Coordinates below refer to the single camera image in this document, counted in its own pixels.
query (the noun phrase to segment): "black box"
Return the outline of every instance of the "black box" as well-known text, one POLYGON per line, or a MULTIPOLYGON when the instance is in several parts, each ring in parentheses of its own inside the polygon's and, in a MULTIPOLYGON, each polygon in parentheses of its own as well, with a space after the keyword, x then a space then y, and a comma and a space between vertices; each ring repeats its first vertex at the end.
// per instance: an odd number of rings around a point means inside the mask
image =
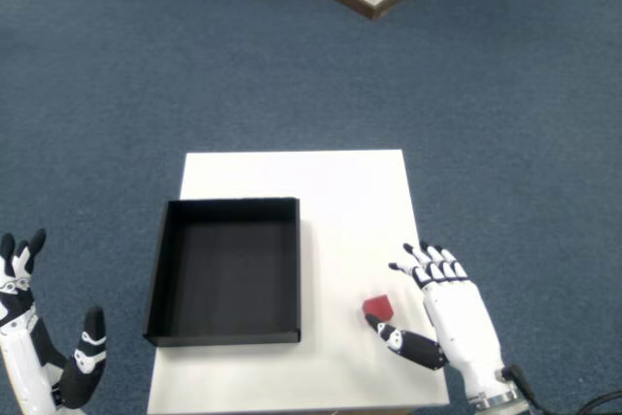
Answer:
POLYGON ((296 198, 170 201, 144 336, 158 347, 300 341, 296 198))

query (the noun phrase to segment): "white table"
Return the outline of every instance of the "white table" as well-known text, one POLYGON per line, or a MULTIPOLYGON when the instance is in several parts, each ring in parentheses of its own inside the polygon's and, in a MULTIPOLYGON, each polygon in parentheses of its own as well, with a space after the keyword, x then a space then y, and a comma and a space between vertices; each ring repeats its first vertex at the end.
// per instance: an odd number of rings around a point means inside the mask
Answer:
POLYGON ((301 342, 156 349, 149 414, 448 403, 442 370, 392 354, 361 309, 388 294, 395 323, 435 336, 387 267, 418 241, 401 151, 187 155, 182 199, 264 196, 300 198, 301 342))

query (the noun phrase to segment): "robotic hand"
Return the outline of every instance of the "robotic hand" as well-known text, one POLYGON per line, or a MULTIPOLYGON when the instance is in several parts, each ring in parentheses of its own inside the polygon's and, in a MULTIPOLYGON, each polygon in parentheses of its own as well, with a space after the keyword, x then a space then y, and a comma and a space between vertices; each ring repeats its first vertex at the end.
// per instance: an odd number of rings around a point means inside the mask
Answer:
POLYGON ((412 277, 424 293, 424 306, 438 342, 398 330, 367 314, 367 322, 395 353, 430 369, 449 362, 461 372, 466 398, 478 414, 528 414, 529 405, 516 386, 501 376, 501 346, 475 284, 449 251, 421 242, 404 244, 414 262, 389 267, 412 277))
POLYGON ((30 243, 6 234, 0 244, 0 348, 19 408, 25 415, 84 414, 74 410, 92 396, 106 364, 104 313, 86 313, 84 331, 66 359, 53 346, 37 316, 30 291, 35 256, 46 240, 38 230, 30 243))

